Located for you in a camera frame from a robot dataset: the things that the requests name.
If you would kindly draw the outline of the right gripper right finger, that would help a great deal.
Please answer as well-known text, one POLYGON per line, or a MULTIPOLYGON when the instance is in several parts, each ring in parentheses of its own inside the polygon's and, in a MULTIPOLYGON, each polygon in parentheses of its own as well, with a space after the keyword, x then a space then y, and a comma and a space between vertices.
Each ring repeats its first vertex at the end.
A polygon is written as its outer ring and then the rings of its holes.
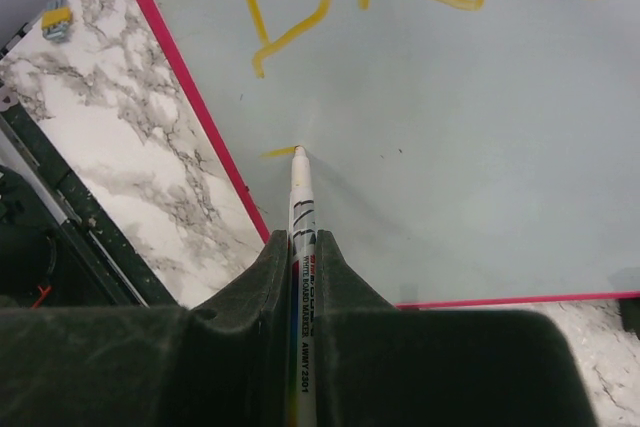
POLYGON ((321 426, 593 426, 571 349, 527 310, 401 310, 318 234, 321 426))

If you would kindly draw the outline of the pink framed whiteboard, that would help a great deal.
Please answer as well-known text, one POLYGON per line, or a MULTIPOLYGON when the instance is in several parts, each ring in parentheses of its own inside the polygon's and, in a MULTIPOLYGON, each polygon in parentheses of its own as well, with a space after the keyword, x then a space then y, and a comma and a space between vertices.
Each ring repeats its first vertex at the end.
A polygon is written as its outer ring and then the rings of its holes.
POLYGON ((639 0, 135 0, 261 236, 408 308, 639 293, 639 0))

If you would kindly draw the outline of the yellow clamp with bolt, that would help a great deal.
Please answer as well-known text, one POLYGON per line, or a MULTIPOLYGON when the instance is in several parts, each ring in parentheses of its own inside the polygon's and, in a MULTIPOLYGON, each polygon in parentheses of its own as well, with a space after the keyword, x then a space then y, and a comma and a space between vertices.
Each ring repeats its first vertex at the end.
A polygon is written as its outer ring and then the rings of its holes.
POLYGON ((68 0, 50 1, 41 18, 43 38, 54 43, 65 42, 72 22, 73 13, 68 0))

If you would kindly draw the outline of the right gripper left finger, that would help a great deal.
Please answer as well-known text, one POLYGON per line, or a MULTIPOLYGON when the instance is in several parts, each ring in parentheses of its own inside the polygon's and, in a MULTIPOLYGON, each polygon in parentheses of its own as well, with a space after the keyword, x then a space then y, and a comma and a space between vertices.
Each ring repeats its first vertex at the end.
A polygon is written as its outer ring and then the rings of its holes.
POLYGON ((1 314, 5 426, 282 426, 288 239, 195 309, 1 314))

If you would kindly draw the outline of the white yellow whiteboard marker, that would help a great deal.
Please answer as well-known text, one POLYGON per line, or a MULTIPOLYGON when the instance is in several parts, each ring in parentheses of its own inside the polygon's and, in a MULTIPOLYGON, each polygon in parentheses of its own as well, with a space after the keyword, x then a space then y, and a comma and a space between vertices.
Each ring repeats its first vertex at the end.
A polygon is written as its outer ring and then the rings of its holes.
POLYGON ((287 424, 315 426, 316 379, 314 314, 316 270, 315 202, 310 161, 303 147, 294 149, 291 168, 289 248, 291 334, 287 424))

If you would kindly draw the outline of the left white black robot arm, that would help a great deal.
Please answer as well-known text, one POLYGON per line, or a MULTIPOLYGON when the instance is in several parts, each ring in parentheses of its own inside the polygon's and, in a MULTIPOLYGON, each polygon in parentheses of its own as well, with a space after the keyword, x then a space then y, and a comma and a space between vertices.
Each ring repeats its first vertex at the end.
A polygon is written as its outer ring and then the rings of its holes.
POLYGON ((32 186, 1 168, 1 294, 21 296, 50 280, 58 260, 54 221, 32 186))

